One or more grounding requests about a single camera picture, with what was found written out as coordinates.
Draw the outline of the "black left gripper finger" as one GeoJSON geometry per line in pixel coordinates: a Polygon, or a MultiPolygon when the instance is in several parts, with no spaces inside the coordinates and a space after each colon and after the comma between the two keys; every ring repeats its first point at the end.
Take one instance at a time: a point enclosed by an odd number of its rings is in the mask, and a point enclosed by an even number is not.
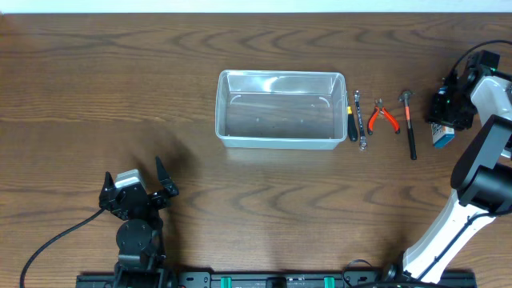
{"type": "Polygon", "coordinates": [[[162,191],[165,191],[169,197],[178,196],[179,189],[175,185],[169,173],[166,171],[159,156],[155,157],[155,163],[157,168],[158,181],[162,185],[162,191]]]}
{"type": "Polygon", "coordinates": [[[104,179],[102,189],[103,190],[112,190],[114,188],[115,188],[114,180],[112,179],[111,173],[107,171],[105,173],[105,179],[104,179]]]}

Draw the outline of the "blue white screwdriver box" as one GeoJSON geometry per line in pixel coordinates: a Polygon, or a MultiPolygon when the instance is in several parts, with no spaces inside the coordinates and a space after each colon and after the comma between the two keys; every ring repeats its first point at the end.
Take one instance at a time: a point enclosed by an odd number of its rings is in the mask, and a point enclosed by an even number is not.
{"type": "Polygon", "coordinates": [[[443,148],[455,137],[455,130],[448,126],[432,123],[430,125],[432,133],[433,146],[435,148],[443,148]]]}

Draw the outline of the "small black claw hammer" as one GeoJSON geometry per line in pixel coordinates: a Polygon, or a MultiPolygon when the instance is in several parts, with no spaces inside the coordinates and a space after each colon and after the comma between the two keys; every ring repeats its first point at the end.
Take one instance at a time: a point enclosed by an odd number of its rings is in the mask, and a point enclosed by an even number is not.
{"type": "Polygon", "coordinates": [[[404,90],[402,94],[399,96],[398,100],[404,104],[405,108],[405,116],[406,116],[406,126],[407,126],[407,136],[409,141],[410,148],[410,159],[417,159],[416,145],[414,140],[414,128],[412,125],[411,117],[410,117],[410,97],[413,93],[410,90],[404,90]]]}

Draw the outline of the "orange black cutting pliers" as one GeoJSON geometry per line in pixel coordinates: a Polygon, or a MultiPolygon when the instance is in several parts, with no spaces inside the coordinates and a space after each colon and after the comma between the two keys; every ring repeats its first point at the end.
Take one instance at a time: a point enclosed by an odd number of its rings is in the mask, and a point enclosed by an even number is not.
{"type": "Polygon", "coordinates": [[[367,124],[367,132],[369,135],[374,133],[374,124],[379,116],[383,116],[392,125],[394,132],[400,134],[401,130],[397,119],[388,112],[383,105],[383,101],[379,99],[375,101],[374,111],[367,124]]]}

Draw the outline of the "silver ring wrench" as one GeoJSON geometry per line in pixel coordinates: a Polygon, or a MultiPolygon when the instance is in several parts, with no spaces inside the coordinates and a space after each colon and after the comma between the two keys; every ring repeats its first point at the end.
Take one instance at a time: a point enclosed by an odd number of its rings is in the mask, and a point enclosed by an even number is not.
{"type": "Polygon", "coordinates": [[[364,122],[362,119],[361,107],[360,107],[360,92],[354,91],[354,102],[356,107],[356,113],[358,118],[358,129],[359,129],[359,149],[365,150],[367,148],[367,141],[364,129],[364,122]]]}

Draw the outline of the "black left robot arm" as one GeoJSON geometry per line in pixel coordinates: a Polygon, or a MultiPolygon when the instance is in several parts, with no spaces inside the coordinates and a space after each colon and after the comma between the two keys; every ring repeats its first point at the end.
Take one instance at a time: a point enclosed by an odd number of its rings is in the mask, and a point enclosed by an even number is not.
{"type": "Polygon", "coordinates": [[[162,188],[146,192],[138,170],[129,170],[112,178],[106,173],[99,195],[99,207],[123,220],[116,234],[119,248],[114,271],[114,287],[176,287],[174,272],[164,267],[166,249],[163,220],[159,211],[170,205],[179,190],[160,157],[155,158],[162,188]]]}

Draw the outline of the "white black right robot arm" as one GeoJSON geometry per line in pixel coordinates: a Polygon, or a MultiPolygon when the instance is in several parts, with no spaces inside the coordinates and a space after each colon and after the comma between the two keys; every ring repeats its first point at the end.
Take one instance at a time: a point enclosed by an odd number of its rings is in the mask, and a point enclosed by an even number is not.
{"type": "Polygon", "coordinates": [[[451,70],[433,96],[427,120],[455,130],[482,127],[456,163],[451,192],[427,232],[382,275],[384,281],[437,284],[445,268],[496,218],[511,212],[511,76],[498,69],[499,54],[468,50],[464,71],[451,70]]]}

